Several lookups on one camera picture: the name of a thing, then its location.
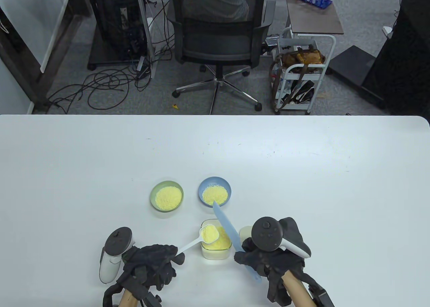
cart wheel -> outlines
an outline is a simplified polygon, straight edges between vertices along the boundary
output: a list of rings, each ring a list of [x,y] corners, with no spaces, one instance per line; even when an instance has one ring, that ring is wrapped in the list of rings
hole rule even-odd
[[[95,69],[97,68],[97,66],[95,66],[94,64],[88,64],[86,66],[86,69],[88,69],[89,71],[95,71]]]
[[[257,104],[255,104],[254,109],[255,109],[257,112],[260,112],[260,111],[263,109],[263,106],[261,105],[261,103],[260,103],[260,102],[258,102]]]

chair base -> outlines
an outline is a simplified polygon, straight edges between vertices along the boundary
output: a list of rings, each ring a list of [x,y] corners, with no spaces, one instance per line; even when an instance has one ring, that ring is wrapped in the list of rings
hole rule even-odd
[[[186,85],[186,86],[178,87],[177,89],[175,89],[173,91],[172,96],[174,98],[178,98],[181,95],[181,92],[184,92],[184,91],[186,91],[186,90],[188,90],[190,88],[204,86],[204,85],[207,85],[209,83],[215,83],[215,92],[214,92],[214,97],[213,97],[213,100],[212,100],[212,105],[211,105],[211,109],[210,109],[209,115],[212,114],[212,109],[213,109],[214,104],[215,104],[215,98],[217,96],[218,89],[222,85],[227,85],[227,86],[231,87],[235,92],[238,92],[241,95],[246,96],[251,101],[253,101],[255,103],[254,109],[256,111],[261,111],[263,109],[263,106],[262,106],[262,104],[259,101],[257,101],[251,95],[247,94],[246,92],[244,92],[243,90],[237,88],[232,83],[230,83],[229,81],[226,80],[227,77],[235,75],[235,74],[239,74],[239,73],[242,73],[242,75],[245,76],[245,77],[248,76],[249,75],[249,69],[250,69],[249,66],[247,66],[245,68],[242,68],[242,69],[239,69],[239,70],[236,70],[234,72],[228,73],[228,74],[223,74],[222,73],[222,66],[220,66],[220,65],[216,66],[216,71],[214,71],[208,65],[202,65],[202,66],[200,66],[200,72],[205,72],[206,69],[208,69],[214,75],[213,79],[208,79],[206,81],[202,81],[202,82],[198,82],[198,83],[194,83],[194,84],[189,84],[189,85]]]

white spoon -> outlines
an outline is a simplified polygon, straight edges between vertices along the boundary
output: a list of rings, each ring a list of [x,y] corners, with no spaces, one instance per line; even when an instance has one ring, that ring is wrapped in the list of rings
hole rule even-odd
[[[192,246],[194,246],[194,245],[196,245],[196,244],[198,244],[198,243],[200,243],[200,242],[205,242],[206,244],[211,244],[211,243],[215,242],[216,240],[218,240],[218,238],[219,238],[219,232],[218,232],[218,230],[217,230],[217,234],[218,234],[218,236],[216,237],[216,239],[215,239],[215,240],[210,241],[210,242],[206,242],[206,241],[204,240],[204,238],[203,238],[203,230],[204,230],[206,227],[209,227],[209,226],[213,226],[213,227],[215,227],[215,225],[213,225],[213,224],[207,224],[207,225],[205,225],[204,227],[202,227],[202,228],[200,229],[200,231],[199,231],[199,235],[200,235],[200,236],[199,236],[197,239],[195,239],[194,241],[192,241],[191,243],[187,244],[186,246],[181,247],[181,248],[178,250],[178,253],[177,253],[176,255],[180,255],[180,254],[181,254],[182,252],[184,252],[185,250],[189,249],[190,247],[192,247]]]

white wall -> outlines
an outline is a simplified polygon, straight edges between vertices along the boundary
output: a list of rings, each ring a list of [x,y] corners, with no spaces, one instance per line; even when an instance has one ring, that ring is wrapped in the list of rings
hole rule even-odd
[[[31,114],[34,104],[0,59],[0,115]]]
[[[15,27],[44,72],[69,0],[0,0]]]

blue spatula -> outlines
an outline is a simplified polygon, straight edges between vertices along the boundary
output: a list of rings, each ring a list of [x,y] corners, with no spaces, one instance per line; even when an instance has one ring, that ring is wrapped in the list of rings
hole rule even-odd
[[[230,238],[236,252],[244,252],[245,250],[243,250],[242,248],[241,237],[239,236],[238,232],[231,224],[227,216],[221,211],[221,208],[219,207],[216,201],[214,201],[213,203],[213,209],[214,209],[216,218],[218,218],[218,221],[220,222],[221,226],[224,228],[224,231],[227,233],[228,237]],[[261,276],[254,269],[252,269],[250,266],[245,266],[245,267],[255,281],[261,282]]]

